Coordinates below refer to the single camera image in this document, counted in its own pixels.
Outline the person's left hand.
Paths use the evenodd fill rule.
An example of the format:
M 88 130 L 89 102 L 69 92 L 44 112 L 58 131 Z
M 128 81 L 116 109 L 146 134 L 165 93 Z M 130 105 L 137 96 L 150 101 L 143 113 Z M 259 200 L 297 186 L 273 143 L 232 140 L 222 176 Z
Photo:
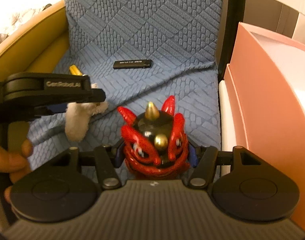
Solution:
M 8 173 L 10 181 L 14 184 L 31 172 L 28 161 L 33 153 L 33 145 L 29 139 L 24 140 L 21 150 L 8 152 L 0 146 L 0 172 Z

